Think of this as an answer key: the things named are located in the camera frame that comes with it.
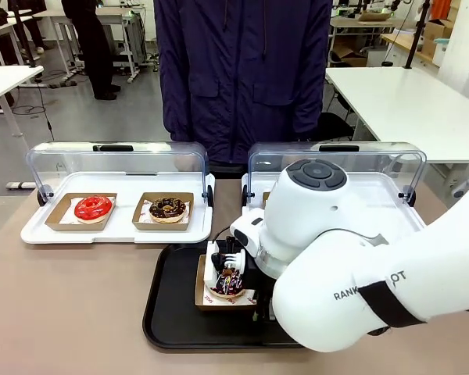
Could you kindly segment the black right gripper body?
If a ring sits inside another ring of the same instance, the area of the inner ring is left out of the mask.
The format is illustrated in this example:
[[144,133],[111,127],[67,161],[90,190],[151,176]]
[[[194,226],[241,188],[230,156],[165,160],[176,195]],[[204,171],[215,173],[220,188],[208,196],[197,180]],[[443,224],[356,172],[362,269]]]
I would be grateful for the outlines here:
[[264,293],[263,321],[270,320],[270,302],[273,296],[274,284],[275,279],[267,276],[256,265],[254,258],[248,255],[245,259],[245,266],[242,274],[242,286],[244,289],[262,291]]

